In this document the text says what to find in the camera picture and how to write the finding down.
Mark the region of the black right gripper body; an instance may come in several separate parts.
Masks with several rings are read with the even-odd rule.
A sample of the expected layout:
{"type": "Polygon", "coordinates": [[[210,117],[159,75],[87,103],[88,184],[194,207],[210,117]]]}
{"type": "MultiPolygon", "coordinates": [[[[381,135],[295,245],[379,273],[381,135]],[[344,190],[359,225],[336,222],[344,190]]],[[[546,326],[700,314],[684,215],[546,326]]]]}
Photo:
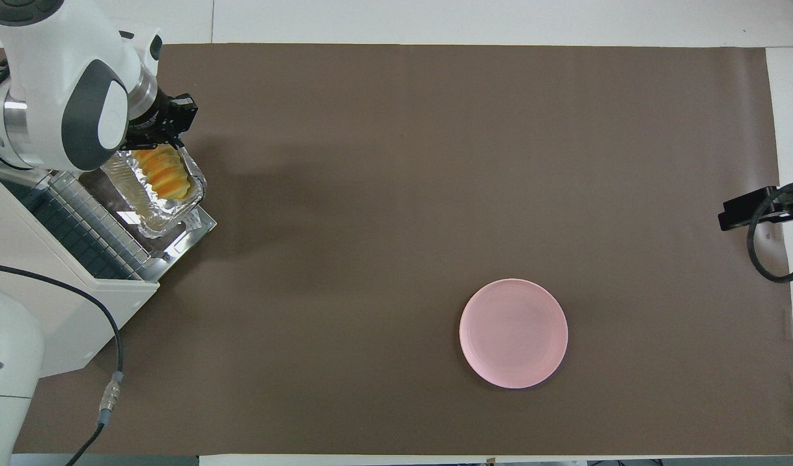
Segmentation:
{"type": "Polygon", "coordinates": [[[754,191],[751,225],[793,221],[793,183],[754,191]]]}

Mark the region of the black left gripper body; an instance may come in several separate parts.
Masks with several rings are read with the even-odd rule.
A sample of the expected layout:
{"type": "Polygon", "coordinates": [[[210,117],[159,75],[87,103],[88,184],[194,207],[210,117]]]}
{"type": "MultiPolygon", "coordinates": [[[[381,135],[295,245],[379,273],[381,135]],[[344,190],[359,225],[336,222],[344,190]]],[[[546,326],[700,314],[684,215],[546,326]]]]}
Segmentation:
{"type": "Polygon", "coordinates": [[[192,126],[197,112],[190,94],[146,93],[136,99],[136,139],[178,140],[192,126]]]}

